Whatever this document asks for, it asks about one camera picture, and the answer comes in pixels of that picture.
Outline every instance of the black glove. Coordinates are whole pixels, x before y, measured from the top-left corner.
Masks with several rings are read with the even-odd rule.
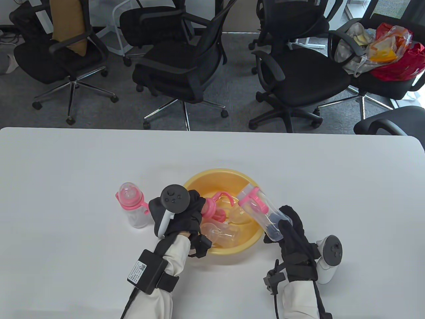
[[[201,210],[206,200],[195,190],[189,191],[189,195],[189,206],[184,212],[174,215],[174,219],[170,220],[170,223],[168,224],[165,236],[182,231],[187,231],[188,233],[195,235],[198,235],[201,232]]]
[[[293,226],[286,220],[279,221],[279,231],[283,239],[278,241],[281,247],[282,258],[288,274],[289,282],[298,280],[317,280],[315,251],[304,234],[303,223],[298,214],[290,206],[282,206],[282,213],[292,219]],[[273,243],[264,236],[266,244]]]

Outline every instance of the beige cushion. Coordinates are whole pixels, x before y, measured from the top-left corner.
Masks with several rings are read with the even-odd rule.
[[[62,42],[86,31],[79,0],[50,0],[50,9],[53,40]],[[71,44],[68,48],[83,57],[87,52],[87,39]]]

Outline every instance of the gray carpet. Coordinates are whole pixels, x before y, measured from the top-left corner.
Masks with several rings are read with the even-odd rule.
[[[248,121],[271,110],[267,103],[255,100],[256,91],[263,91],[257,76],[251,74],[255,64],[254,56],[248,50],[248,43],[254,34],[224,34],[223,45],[229,62],[223,67],[221,76],[206,90],[205,100],[227,106],[229,117],[222,119],[220,111],[206,105],[188,104],[189,119],[193,131],[249,131]],[[324,39],[311,39],[311,43],[326,43]],[[143,116],[168,102],[169,97],[153,97],[148,90],[136,92],[131,79],[134,66],[125,67],[122,58],[111,54],[108,60],[109,76],[96,74],[87,82],[119,96],[113,104],[109,98],[85,88],[76,91],[73,116],[74,128],[114,128],[142,129]],[[0,128],[6,126],[23,127],[69,127],[66,122],[68,91],[59,91],[43,102],[43,108],[32,108],[33,97],[57,86],[44,85],[25,74],[20,68],[8,75],[0,76]],[[332,98],[351,96],[345,91]],[[389,101],[378,97],[389,104]],[[366,115],[382,112],[382,109],[367,103]],[[346,102],[322,109],[323,124],[318,129],[309,126],[303,119],[294,119],[294,130],[298,133],[353,134],[353,127],[360,119],[358,103]],[[184,116],[180,103],[175,103],[159,113],[151,121],[154,130],[184,130]],[[276,119],[257,129],[258,132],[285,132],[281,119]]]

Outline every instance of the chair wheel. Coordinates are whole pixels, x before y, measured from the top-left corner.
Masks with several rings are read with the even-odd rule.
[[[124,61],[125,66],[131,66],[131,59],[129,57],[123,57],[122,60]]]
[[[311,126],[312,126],[312,128],[318,128],[319,126],[321,126],[322,125],[322,122],[316,122],[316,121],[313,121],[312,123],[311,123]]]
[[[222,110],[222,111],[221,111],[221,117],[222,117],[222,118],[224,118],[224,119],[225,119],[226,117],[229,117],[229,112],[227,112],[227,110]]]
[[[149,121],[143,122],[143,129],[144,130],[150,130],[150,122]]]
[[[258,124],[249,122],[248,127],[249,127],[250,130],[254,131],[258,128]]]
[[[257,93],[255,94],[255,99],[256,99],[256,100],[257,100],[257,102],[259,102],[259,103],[263,102],[263,101],[264,101],[263,94],[262,94],[261,92],[257,92]]]
[[[43,105],[40,102],[34,102],[32,103],[32,107],[38,111],[38,110],[41,110]]]
[[[68,123],[68,125],[74,125],[75,124],[75,120],[72,117],[67,118],[66,122]]]
[[[117,103],[119,101],[119,98],[116,95],[113,95],[110,97],[110,100],[112,103]]]

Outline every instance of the plastic bag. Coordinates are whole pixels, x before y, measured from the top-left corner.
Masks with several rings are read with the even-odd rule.
[[[359,22],[353,24],[350,29],[348,29],[347,34],[351,36],[360,46],[366,47],[374,41],[374,38],[366,32],[363,25]],[[352,54],[353,51],[350,46],[345,43],[345,41],[341,40],[338,43],[337,51],[335,53],[335,61],[343,62],[347,60]],[[354,57],[350,62],[345,64],[343,68],[348,74],[352,74],[354,77],[359,77],[362,73],[368,72],[382,65],[383,64],[381,63],[369,61],[365,54],[361,57]]]
[[[381,81],[408,81],[425,70],[425,47],[421,43],[407,49],[403,57],[390,65],[374,69],[371,74]]]
[[[400,59],[412,41],[412,33],[401,26],[393,26],[384,33],[390,25],[382,23],[376,32],[377,40],[367,49],[367,58],[372,62],[391,63]]]

